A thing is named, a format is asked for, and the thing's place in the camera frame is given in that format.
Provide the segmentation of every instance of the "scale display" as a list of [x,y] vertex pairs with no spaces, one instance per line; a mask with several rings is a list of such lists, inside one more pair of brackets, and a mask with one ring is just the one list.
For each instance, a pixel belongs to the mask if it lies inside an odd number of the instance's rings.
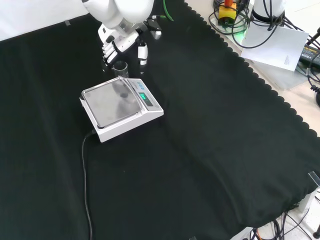
[[146,94],[144,92],[139,92],[140,98],[145,102],[145,104],[148,107],[153,107],[153,104],[151,103],[151,101],[149,100],[149,98],[146,96]]

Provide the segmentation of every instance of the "white wall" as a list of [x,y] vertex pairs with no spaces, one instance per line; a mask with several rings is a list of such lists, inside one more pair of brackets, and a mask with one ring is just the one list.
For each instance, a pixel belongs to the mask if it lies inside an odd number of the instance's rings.
[[87,13],[81,0],[0,0],[0,41]]

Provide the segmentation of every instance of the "black cloth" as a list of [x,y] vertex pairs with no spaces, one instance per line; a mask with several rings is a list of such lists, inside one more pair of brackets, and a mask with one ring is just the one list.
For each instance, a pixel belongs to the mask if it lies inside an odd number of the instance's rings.
[[[316,186],[320,142],[296,111],[182,0],[174,22],[124,59],[164,116],[105,143],[87,140],[95,239],[228,240]],[[162,14],[156,1],[154,14]],[[0,42],[0,239],[86,240],[79,101],[103,74],[100,24],[75,18]]]

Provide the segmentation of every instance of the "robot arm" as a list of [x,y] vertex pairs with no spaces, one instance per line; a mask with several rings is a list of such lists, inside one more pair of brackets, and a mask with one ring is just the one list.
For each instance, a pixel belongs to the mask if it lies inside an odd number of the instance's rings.
[[82,0],[82,3],[94,18],[102,22],[100,28],[105,33],[101,38],[104,43],[103,66],[111,66],[119,54],[137,42],[138,59],[143,69],[147,63],[148,47],[136,29],[145,27],[142,22],[150,16],[154,0]]
[[134,24],[142,23],[149,17],[154,0],[82,0],[82,3],[105,27],[125,37]]

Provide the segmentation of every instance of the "digital scale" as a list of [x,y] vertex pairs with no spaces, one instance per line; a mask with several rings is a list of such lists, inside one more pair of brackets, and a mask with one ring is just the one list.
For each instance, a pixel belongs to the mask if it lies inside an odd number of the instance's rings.
[[100,142],[164,114],[141,79],[116,77],[82,91],[80,101]]

